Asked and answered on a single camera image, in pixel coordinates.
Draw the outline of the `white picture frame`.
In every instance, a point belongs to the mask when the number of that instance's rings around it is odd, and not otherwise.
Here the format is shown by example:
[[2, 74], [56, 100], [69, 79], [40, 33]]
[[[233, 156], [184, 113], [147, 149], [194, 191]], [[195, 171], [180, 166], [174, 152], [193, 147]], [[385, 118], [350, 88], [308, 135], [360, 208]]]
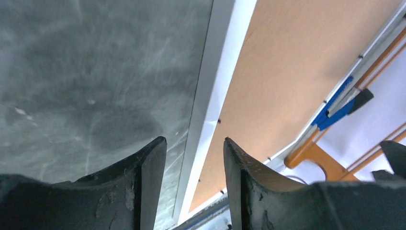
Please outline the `white picture frame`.
[[[192, 199], [214, 135], [215, 123], [219, 121], [219, 116], [257, 1], [214, 1], [173, 211], [173, 219], [176, 225], [185, 222], [191, 215], [192, 210], [190, 210], [190, 207]], [[406, 3], [403, 0], [401, 2], [401, 6], [393, 14], [392, 18], [380, 29], [379, 33], [359, 55], [357, 61], [348, 72], [352, 71], [359, 64], [361, 59], [367, 55], [387, 28], [404, 12]], [[331, 97], [346, 78], [347, 73], [325, 100]], [[311, 119], [318, 113], [324, 101]], [[310, 120], [299, 136], [275, 155], [293, 145], [303, 134], [304, 130], [308, 128]]]

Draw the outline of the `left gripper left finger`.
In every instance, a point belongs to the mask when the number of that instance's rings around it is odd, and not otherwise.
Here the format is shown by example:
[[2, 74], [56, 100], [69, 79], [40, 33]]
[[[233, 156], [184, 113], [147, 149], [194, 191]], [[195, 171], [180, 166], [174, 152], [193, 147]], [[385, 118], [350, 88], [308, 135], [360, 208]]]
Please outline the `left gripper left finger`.
[[3, 230], [151, 230], [163, 180], [167, 141], [74, 182], [49, 184], [19, 174], [0, 176]]

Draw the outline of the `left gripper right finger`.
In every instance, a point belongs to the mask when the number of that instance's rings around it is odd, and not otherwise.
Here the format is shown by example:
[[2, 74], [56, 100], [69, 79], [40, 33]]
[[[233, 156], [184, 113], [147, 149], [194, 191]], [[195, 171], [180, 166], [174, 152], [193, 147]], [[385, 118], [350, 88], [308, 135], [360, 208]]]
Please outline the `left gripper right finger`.
[[406, 181], [302, 184], [224, 140], [226, 186], [235, 230], [403, 230]]

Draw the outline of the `brown backing board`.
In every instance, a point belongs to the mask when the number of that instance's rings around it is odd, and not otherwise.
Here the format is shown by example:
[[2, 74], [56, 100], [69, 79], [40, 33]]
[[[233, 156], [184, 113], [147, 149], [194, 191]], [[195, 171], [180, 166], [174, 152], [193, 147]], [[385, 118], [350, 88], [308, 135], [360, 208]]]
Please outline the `brown backing board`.
[[292, 143], [401, 4], [257, 1], [190, 210], [226, 186], [226, 137], [260, 161]]

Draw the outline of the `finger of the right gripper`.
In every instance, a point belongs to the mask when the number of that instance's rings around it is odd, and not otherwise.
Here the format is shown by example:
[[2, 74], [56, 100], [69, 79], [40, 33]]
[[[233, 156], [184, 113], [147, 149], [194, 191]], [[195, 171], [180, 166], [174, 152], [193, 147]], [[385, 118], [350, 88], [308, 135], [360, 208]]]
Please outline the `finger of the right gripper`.
[[392, 140], [382, 141], [381, 150], [385, 154], [394, 173], [386, 170], [373, 171], [375, 181], [405, 181], [406, 180], [406, 147]]

